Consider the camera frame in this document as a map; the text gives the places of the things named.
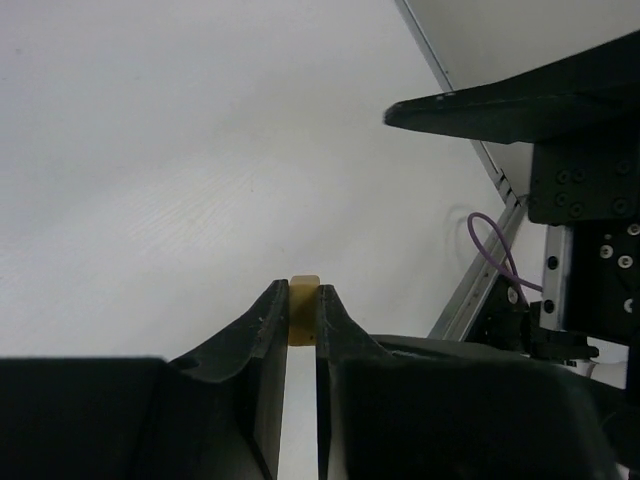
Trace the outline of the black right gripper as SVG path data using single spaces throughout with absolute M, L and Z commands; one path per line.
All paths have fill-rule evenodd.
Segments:
M 384 124 L 535 143 L 639 112 L 637 31 L 494 83 L 403 100 Z M 529 219 L 546 226 L 540 325 L 639 342 L 639 137 L 585 134 L 533 150 Z

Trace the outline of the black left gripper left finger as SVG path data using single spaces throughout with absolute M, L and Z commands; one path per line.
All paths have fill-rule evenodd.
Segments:
M 5 358 L 5 479 L 273 479 L 289 285 L 187 353 Z

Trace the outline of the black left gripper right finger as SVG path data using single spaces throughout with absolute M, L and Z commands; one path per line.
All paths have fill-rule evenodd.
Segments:
M 468 343 L 385 347 L 334 287 L 316 311 L 323 479 L 616 479 L 615 391 Z

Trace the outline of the small tan staples box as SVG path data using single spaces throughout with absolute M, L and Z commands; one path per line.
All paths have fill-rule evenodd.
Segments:
M 316 306 L 320 278 L 317 275 L 294 276 L 289 282 L 288 345 L 313 346 L 316 342 Z

